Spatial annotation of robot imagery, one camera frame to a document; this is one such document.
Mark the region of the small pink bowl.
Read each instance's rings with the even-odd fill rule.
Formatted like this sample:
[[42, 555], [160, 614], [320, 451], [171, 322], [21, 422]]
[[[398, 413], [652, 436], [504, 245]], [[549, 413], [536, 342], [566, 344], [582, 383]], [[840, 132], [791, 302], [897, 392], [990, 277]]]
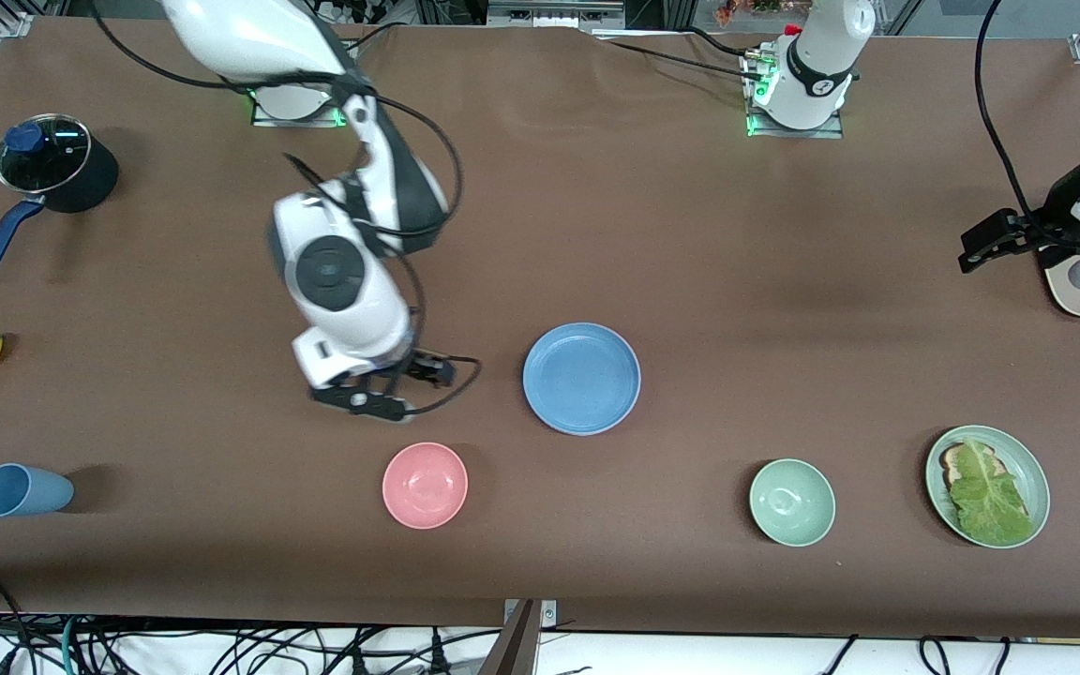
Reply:
[[413, 530], [432, 530], [458, 515], [469, 490], [462, 458], [437, 442], [395, 453], [384, 467], [382, 500], [391, 518]]

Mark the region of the grey metal table bracket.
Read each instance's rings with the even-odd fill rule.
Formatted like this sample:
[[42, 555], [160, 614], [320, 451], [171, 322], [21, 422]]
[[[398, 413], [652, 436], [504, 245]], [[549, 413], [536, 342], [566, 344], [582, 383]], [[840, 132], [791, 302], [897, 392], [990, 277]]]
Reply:
[[504, 616], [504, 627], [477, 675], [534, 675], [540, 634], [557, 624], [557, 600], [510, 599]]

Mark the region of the small green bowl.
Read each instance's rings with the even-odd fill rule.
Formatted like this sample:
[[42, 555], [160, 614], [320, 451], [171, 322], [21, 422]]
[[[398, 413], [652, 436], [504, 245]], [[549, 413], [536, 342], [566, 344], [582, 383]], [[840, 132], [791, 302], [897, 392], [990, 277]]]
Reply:
[[750, 516], [780, 546], [813, 546], [831, 534], [836, 499], [829, 480], [801, 458], [761, 465], [750, 484]]

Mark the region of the green oval plate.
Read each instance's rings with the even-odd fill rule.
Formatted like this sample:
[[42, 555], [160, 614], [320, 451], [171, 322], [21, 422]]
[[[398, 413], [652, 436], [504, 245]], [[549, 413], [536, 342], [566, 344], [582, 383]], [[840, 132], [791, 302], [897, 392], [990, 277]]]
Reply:
[[[1008, 471], [1014, 474], [1020, 494], [1023, 496], [1024, 503], [1031, 514], [1034, 526], [1034, 534], [1024, 543], [1017, 544], [1017, 546], [986, 546], [985, 544], [972, 541], [967, 535], [960, 534], [957, 530], [956, 510], [954, 504], [951, 504], [951, 499], [949, 499], [946, 483], [944, 483], [941, 456], [944, 450], [964, 441], [977, 441], [989, 444], [996, 450], [998, 457], [1001, 458], [1003, 464], [1007, 465]], [[1028, 450], [1011, 433], [999, 430], [999, 428], [962, 426], [953, 427], [951, 430], [943, 432], [924, 456], [922, 475], [924, 475], [927, 497], [929, 497], [935, 512], [939, 513], [939, 517], [944, 524], [948, 525], [953, 534], [960, 535], [961, 538], [974, 544], [974, 546], [998, 548], [998, 550], [1024, 546], [1032, 542], [1032, 539], [1038, 534], [1041, 534], [1047, 525], [1047, 517], [1049, 517], [1051, 509], [1051, 494], [1049, 484], [1047, 484], [1045, 471], [1039, 464], [1037, 458], [1034, 457], [1031, 450]]]

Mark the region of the toasted bread slice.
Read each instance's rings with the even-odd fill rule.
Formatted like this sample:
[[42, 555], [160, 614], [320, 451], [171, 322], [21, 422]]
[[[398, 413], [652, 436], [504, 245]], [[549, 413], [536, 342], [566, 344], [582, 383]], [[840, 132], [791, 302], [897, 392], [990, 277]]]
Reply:
[[964, 441], [944, 450], [941, 456], [944, 484], [954, 488], [959, 480], [989, 482], [1008, 473], [1007, 467], [989, 444]]

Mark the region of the grey metal box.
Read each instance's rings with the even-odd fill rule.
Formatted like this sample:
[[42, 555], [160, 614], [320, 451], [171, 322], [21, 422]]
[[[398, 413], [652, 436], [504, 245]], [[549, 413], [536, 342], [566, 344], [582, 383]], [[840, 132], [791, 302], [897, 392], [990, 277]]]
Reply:
[[576, 27], [624, 30], [624, 0], [486, 0], [486, 25], [492, 27]]

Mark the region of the orange artificial flowers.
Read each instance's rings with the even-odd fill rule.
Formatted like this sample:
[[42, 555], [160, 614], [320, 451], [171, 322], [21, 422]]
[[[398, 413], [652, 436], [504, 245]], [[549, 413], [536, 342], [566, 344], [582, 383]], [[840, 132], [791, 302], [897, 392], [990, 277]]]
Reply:
[[720, 27], [735, 21], [801, 24], [811, 8], [813, 0], [717, 0], [712, 16]]

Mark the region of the blue plastic cup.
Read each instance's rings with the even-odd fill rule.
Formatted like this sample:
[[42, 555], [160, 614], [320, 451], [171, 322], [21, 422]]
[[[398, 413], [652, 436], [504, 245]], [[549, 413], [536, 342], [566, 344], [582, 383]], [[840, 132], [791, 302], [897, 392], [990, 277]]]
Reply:
[[38, 467], [0, 465], [0, 518], [43, 516], [68, 507], [76, 488], [64, 475]]

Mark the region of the green lettuce leaf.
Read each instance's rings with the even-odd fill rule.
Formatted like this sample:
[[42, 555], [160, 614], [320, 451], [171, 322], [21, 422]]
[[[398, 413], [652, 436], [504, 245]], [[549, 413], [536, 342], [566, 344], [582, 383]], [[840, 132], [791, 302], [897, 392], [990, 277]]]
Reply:
[[1031, 514], [1008, 471], [989, 482], [959, 480], [948, 488], [956, 510], [957, 530], [986, 546], [1017, 546], [1031, 537]]

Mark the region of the blue plate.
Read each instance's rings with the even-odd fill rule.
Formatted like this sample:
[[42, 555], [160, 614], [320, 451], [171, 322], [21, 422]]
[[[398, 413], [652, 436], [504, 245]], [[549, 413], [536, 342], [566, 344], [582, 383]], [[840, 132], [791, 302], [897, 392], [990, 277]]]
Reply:
[[522, 387], [537, 419], [571, 436], [621, 423], [642, 393], [642, 364], [621, 334], [597, 323], [554, 326], [524, 359]]

